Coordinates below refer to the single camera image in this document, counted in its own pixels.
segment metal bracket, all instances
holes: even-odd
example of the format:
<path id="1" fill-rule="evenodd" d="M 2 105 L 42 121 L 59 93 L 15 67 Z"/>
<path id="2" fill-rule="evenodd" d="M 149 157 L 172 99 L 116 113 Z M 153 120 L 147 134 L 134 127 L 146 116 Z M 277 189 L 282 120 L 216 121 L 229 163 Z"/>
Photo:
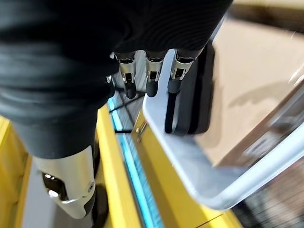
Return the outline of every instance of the metal bracket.
<path id="1" fill-rule="evenodd" d="M 143 122 L 142 125 L 138 128 L 136 128 L 136 133 L 137 133 L 137 139 L 136 141 L 139 143 L 142 140 L 142 136 L 144 131 L 146 130 L 147 122 Z"/>

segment blue led light strip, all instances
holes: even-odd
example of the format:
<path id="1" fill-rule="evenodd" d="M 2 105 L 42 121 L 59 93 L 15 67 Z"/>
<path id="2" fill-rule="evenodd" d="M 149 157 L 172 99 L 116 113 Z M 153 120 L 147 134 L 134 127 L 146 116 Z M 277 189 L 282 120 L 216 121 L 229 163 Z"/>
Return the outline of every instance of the blue led light strip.
<path id="1" fill-rule="evenodd" d="M 113 100 L 109 99 L 108 103 L 110 109 L 114 109 Z M 121 130 L 122 124 L 116 111 L 112 112 L 112 120 L 115 129 Z M 125 134 L 119 134 L 118 139 L 146 227 L 164 228 L 135 146 L 130 148 Z"/>

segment robotic hand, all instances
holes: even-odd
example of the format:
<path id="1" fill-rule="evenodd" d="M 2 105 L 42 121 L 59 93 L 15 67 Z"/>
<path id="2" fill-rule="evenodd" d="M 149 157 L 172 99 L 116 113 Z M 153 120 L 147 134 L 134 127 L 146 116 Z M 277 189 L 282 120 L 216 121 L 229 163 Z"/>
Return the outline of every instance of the robotic hand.
<path id="1" fill-rule="evenodd" d="M 176 93 L 232 0 L 0 0 L 0 114 L 41 170 L 48 195 L 70 216 L 95 200 L 97 110 L 120 67 L 135 96 L 135 52 L 145 50 L 155 96 L 167 50 Z M 109 55 L 114 52 L 115 59 Z"/>

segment screw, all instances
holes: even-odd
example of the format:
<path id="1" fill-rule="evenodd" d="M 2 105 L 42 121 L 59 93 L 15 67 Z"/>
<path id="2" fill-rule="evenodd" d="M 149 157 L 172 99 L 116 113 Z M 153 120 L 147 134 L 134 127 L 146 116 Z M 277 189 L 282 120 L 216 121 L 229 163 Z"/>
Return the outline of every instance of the screw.
<path id="1" fill-rule="evenodd" d="M 94 182 L 92 182 L 87 190 L 87 192 L 91 192 L 94 187 Z"/>

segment white container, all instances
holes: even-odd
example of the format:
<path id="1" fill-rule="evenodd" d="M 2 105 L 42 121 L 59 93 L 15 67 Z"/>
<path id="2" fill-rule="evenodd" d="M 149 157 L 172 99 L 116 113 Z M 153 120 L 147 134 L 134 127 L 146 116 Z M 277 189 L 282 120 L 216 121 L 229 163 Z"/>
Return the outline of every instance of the white container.
<path id="1" fill-rule="evenodd" d="M 198 203 L 226 210 L 268 183 L 304 155 L 304 123 L 250 169 L 213 168 L 191 136 L 164 132 L 167 83 L 174 50 L 163 63 L 155 97 L 145 96 L 143 114 L 188 193 Z"/>

